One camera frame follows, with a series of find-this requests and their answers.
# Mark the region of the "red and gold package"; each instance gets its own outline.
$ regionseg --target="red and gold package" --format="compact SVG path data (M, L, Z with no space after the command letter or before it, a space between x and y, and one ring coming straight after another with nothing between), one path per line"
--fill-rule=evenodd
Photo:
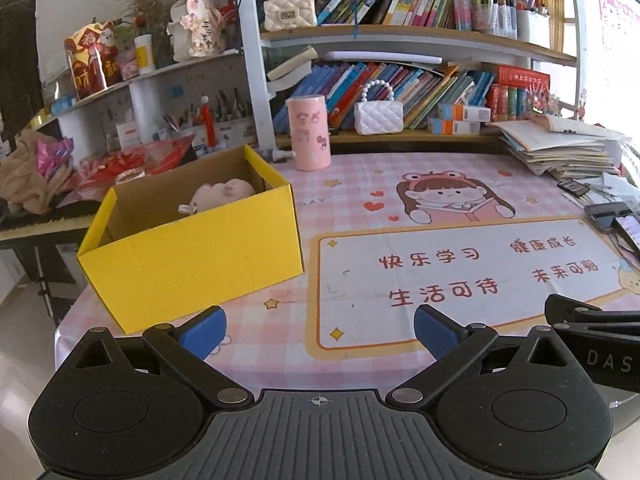
M65 51L78 99L122 81L113 23L92 23L81 28L66 38Z

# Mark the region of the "white handbag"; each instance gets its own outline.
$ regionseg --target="white handbag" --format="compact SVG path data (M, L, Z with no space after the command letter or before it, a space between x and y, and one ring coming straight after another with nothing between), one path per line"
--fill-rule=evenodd
M315 0L267 0L264 3L266 30L315 27L317 24Z
M367 92L375 85L389 89L387 101L367 101ZM394 89L386 81L375 79L362 88L362 101L356 103L356 132L360 135L396 134L404 130L402 103L394 101Z

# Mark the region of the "yellow star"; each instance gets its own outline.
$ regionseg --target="yellow star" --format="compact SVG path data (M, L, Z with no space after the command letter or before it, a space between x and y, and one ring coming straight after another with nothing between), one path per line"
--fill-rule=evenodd
M333 330L331 330L331 332L329 332L329 335L333 337L336 341L338 341L338 339L340 339L344 335L344 332L340 330L338 327L335 327Z

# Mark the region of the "yellow box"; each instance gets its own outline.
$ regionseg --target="yellow box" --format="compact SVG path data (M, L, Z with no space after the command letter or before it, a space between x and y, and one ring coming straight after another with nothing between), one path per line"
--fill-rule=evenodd
M242 178L256 195L185 217L204 183ZM291 184L248 146L113 187L78 251L126 334L303 272Z

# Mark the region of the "black circular disc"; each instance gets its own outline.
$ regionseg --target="black circular disc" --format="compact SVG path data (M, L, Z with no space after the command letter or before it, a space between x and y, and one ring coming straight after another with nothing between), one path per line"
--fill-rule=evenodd
M509 475L563 474L598 459L611 419L593 385L575 391L571 381L541 383L532 372L512 377L483 374L444 393L435 418L454 449Z
M31 440L45 466L70 476L131 477L186 450L204 417L190 389L153 374L99 369L49 383L31 410Z

